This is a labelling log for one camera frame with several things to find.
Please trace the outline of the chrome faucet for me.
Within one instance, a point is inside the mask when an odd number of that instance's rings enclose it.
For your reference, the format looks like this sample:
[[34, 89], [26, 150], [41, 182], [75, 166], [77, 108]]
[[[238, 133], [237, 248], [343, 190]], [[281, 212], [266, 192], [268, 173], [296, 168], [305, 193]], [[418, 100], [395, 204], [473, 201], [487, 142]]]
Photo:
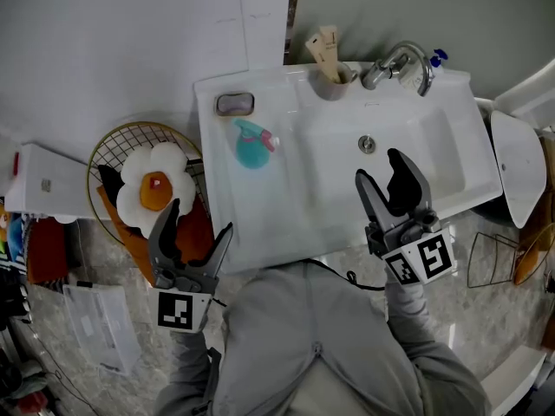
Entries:
[[410, 60], [416, 60], [420, 67], [421, 83], [416, 92], [424, 97], [432, 86], [433, 67], [423, 48], [411, 41], [398, 42], [384, 58], [376, 60], [369, 70], [361, 74], [362, 86], [368, 90], [376, 89], [379, 82], [397, 77]]

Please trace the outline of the person's left forearm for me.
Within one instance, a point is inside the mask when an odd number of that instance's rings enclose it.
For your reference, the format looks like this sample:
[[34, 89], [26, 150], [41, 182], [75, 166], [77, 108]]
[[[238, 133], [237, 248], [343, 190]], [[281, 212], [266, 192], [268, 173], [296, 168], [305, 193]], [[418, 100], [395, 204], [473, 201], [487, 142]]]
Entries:
[[202, 332], [172, 332], [173, 371], [160, 402], [160, 416], [204, 416], [212, 404], [216, 369]]

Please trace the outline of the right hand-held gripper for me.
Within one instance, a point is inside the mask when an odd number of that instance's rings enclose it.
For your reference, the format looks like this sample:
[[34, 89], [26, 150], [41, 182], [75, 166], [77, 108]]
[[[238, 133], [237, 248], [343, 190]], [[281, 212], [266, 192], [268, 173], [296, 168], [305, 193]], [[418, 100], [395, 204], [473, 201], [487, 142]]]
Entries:
[[[372, 222], [366, 227], [369, 252], [385, 262], [399, 284], [428, 284], [455, 270], [451, 237], [431, 209], [429, 183], [415, 162], [396, 148], [389, 148], [387, 155], [393, 169], [388, 203], [363, 169], [355, 176]], [[396, 217], [405, 214], [412, 218], [397, 225]]]

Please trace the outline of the white flower-shaped cushion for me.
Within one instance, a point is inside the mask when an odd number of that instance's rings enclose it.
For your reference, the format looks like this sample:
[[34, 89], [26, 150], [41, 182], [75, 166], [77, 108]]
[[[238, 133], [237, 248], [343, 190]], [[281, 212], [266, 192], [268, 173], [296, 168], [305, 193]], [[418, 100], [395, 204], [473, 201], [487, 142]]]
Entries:
[[148, 237], [158, 216], [175, 199], [180, 202], [180, 216], [190, 213], [196, 187], [186, 165], [185, 153], [172, 142], [134, 149], [121, 168], [123, 187], [116, 199], [121, 221]]

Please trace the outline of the red-orange fabric item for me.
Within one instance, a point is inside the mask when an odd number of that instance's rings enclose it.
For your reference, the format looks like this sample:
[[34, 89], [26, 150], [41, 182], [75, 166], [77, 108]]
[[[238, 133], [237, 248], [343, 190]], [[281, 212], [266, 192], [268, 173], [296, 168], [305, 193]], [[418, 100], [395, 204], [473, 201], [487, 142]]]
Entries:
[[54, 218], [34, 222], [27, 246], [27, 273], [31, 284], [62, 280], [69, 273], [63, 225]]

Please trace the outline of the person's grey jacket torso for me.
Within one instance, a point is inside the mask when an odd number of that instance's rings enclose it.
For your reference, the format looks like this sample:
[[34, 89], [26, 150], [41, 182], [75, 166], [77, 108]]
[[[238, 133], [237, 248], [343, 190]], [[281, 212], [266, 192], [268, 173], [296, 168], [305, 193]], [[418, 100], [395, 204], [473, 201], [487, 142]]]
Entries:
[[318, 261], [261, 270], [225, 310], [224, 354], [207, 347], [204, 416], [491, 416], [451, 348], [434, 338], [409, 359], [388, 319]]

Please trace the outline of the white rectangular block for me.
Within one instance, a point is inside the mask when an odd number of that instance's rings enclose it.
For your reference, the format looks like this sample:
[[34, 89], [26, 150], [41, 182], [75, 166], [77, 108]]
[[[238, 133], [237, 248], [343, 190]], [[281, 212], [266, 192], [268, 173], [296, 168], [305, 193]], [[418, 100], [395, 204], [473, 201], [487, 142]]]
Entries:
[[521, 345], [482, 382], [492, 405], [491, 416], [506, 416], [530, 391], [546, 352]]

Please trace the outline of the person's right forearm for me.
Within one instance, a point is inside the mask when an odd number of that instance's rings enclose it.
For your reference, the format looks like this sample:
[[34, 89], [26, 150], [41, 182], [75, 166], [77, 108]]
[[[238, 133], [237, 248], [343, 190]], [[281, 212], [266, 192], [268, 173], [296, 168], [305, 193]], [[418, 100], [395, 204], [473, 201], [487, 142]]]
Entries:
[[407, 357], [414, 359], [435, 342], [424, 288], [419, 283], [402, 285], [391, 269], [385, 272], [388, 325]]

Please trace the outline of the white cabinet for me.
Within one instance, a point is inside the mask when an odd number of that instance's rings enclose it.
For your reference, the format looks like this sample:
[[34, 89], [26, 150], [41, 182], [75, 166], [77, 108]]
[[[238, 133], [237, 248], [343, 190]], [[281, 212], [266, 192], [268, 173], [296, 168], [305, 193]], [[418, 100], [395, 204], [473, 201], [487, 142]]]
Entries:
[[96, 191], [86, 187], [87, 167], [35, 144], [20, 148], [17, 175], [4, 196], [10, 212], [38, 214], [66, 224], [108, 213]]

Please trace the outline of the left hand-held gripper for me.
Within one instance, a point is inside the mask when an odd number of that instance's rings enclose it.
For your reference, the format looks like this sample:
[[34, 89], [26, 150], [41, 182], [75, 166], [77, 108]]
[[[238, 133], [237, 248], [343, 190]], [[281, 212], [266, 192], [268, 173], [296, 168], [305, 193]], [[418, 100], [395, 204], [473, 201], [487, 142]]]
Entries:
[[233, 236], [230, 222], [217, 235], [211, 249], [201, 260], [188, 266], [202, 274], [183, 268], [181, 251], [176, 245], [180, 201], [176, 198], [160, 213], [147, 241], [149, 260], [154, 272], [154, 286], [149, 290], [153, 322], [159, 328], [197, 334], [206, 324], [208, 309], [219, 283], [221, 264]]

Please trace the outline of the black cloth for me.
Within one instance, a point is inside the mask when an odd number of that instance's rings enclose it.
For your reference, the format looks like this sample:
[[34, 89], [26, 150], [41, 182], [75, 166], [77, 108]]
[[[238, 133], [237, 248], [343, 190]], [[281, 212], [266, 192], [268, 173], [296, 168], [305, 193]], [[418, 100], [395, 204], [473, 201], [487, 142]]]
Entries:
[[113, 167], [107, 165], [98, 165], [101, 183], [104, 186], [108, 200], [113, 207], [116, 207], [117, 197], [120, 189], [124, 186], [121, 174]]

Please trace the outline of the white washbasin table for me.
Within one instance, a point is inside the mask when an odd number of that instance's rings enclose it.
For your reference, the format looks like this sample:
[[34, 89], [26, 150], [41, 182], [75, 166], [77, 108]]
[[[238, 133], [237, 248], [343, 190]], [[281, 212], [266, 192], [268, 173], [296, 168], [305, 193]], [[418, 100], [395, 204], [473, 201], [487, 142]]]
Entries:
[[[304, 64], [224, 75], [195, 84], [207, 197], [215, 231], [233, 224], [225, 273], [256, 270], [364, 244], [368, 222], [355, 185], [358, 169], [385, 188], [393, 171], [387, 151], [411, 158], [426, 177], [439, 218], [469, 210], [502, 192], [493, 149], [467, 72], [443, 68], [421, 97], [396, 80], [374, 90], [359, 81], [325, 101]], [[215, 99], [252, 93], [249, 121], [280, 145], [259, 169], [242, 166], [239, 130], [217, 116]], [[375, 141], [360, 151], [363, 135]]]

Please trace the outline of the teal and pink spray bottle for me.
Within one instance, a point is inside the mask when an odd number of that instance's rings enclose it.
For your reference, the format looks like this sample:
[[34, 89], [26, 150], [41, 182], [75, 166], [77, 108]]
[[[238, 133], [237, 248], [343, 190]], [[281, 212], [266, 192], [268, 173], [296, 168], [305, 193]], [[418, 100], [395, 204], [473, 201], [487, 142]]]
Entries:
[[248, 169], [265, 166], [280, 145], [278, 136], [246, 119], [235, 118], [232, 124], [239, 130], [235, 146], [238, 162]]

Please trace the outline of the grey cup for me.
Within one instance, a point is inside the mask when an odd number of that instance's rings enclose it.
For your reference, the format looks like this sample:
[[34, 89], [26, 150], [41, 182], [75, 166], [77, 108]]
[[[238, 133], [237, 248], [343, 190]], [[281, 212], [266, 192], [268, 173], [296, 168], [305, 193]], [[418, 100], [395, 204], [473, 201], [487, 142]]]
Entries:
[[339, 82], [333, 82], [322, 71], [316, 71], [308, 81], [314, 92], [325, 101], [338, 101], [345, 96], [351, 83], [358, 77], [358, 72], [346, 63], [337, 64]]

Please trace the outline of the clear plastic storage box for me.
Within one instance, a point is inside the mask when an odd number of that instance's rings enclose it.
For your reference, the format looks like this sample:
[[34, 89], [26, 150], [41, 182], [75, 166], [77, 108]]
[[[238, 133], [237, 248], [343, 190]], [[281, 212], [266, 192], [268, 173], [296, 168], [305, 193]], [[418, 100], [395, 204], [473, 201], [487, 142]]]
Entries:
[[120, 285], [62, 287], [75, 337], [87, 360], [107, 372], [128, 376], [141, 356], [140, 344]]

